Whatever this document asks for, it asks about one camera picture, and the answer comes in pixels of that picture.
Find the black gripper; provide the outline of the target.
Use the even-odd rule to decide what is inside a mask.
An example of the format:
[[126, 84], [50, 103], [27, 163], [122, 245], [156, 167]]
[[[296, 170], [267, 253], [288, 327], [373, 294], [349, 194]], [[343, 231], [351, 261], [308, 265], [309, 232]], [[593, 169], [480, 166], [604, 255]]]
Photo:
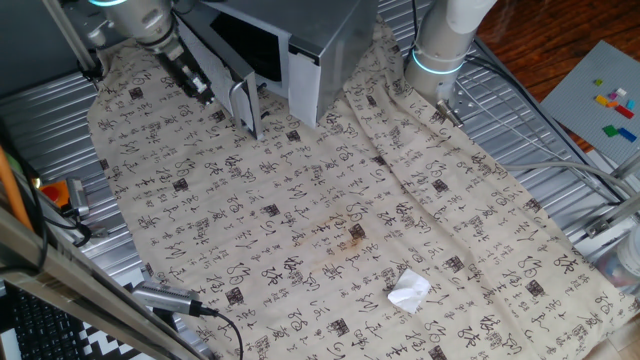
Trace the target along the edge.
[[215, 94], [211, 89], [199, 93], [199, 86], [195, 82], [199, 77], [199, 65], [189, 51], [183, 51], [174, 60], [166, 53], [159, 53], [157, 58], [174, 83], [185, 93], [193, 93], [193, 98], [205, 106], [214, 102]]

